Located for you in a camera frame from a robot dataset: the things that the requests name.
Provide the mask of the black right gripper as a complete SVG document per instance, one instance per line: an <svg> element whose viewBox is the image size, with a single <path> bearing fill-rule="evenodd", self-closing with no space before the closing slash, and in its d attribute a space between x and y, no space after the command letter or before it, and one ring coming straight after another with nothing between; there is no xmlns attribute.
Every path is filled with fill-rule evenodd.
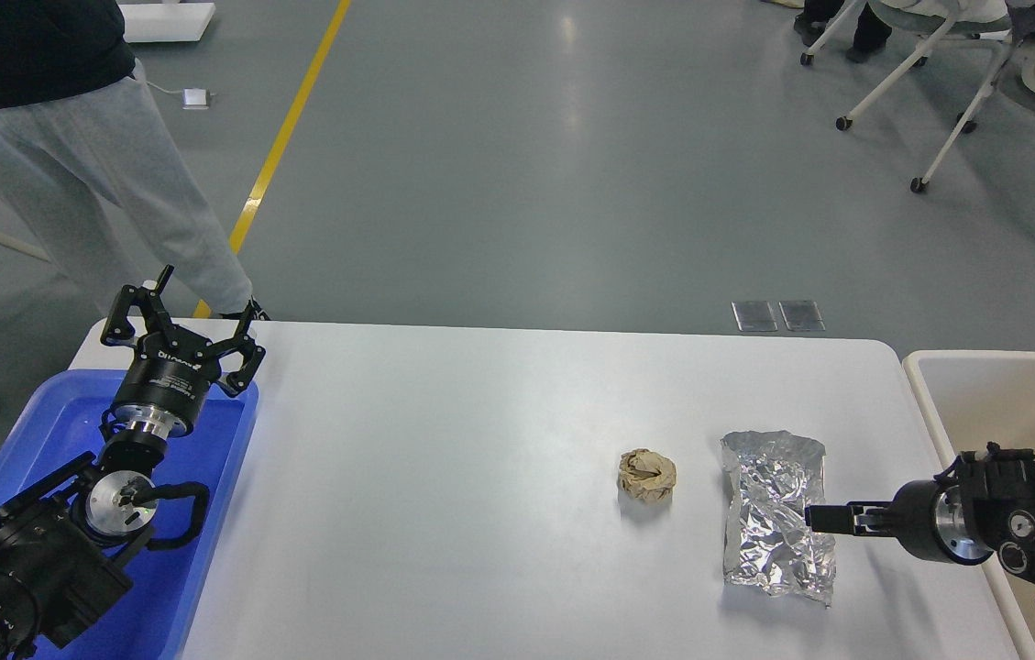
<svg viewBox="0 0 1035 660"><path fill-rule="evenodd" d="M881 526L866 522L866 515L882 517ZM960 489L936 481L911 481L891 502L810 505L805 509L805 522L815 534L890 535L915 558L960 567L978 567L992 554L969 529Z"/></svg>

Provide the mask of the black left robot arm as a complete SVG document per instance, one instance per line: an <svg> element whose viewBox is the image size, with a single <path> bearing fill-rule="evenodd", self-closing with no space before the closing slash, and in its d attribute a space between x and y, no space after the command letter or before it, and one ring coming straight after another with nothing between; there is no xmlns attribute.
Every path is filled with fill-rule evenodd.
<svg viewBox="0 0 1035 660"><path fill-rule="evenodd" d="M178 550L207 521L199 481L158 484L172 438L194 430L212 386L245 392L266 351L249 328L267 313L249 300L235 333L211 341L178 325L162 303L172 275L125 284L101 342L130 347L130 368L99 423L103 448L84 452L0 505L0 659L29 659L43 636L59 648L94 626L129 590L141 551Z"/></svg>

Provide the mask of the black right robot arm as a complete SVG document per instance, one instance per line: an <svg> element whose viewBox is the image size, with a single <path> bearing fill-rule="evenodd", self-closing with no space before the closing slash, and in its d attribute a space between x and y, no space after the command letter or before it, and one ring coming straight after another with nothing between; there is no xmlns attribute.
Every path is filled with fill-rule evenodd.
<svg viewBox="0 0 1035 660"><path fill-rule="evenodd" d="M818 534L886 536L927 561L978 567L990 558L1035 584L1035 448L958 452L929 479L901 486L890 501L810 505Z"/></svg>

